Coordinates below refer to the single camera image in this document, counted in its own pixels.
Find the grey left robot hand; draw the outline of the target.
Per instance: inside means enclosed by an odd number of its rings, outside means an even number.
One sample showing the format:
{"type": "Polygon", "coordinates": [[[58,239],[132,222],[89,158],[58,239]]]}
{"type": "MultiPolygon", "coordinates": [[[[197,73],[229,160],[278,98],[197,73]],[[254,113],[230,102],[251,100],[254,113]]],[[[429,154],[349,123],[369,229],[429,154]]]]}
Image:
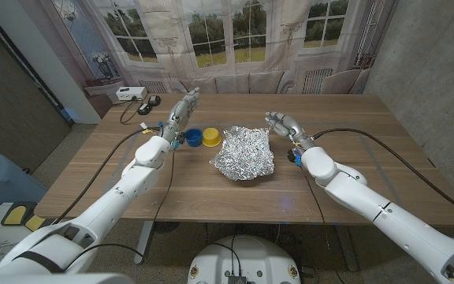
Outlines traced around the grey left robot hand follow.
{"type": "Polygon", "coordinates": [[[199,103],[200,88],[192,89],[169,112],[168,120],[161,129],[161,137],[169,142],[174,142],[179,134],[188,125],[193,111],[199,103]]]}

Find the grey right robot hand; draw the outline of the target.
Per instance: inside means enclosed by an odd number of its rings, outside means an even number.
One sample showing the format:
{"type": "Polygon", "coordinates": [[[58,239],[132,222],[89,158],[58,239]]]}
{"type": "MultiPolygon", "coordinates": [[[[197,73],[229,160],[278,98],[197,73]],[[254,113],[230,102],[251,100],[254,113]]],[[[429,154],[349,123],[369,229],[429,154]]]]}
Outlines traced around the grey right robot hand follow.
{"type": "Polygon", "coordinates": [[[265,121],[276,134],[286,137],[304,150],[315,146],[313,140],[291,116],[279,112],[266,112],[265,121]]]}

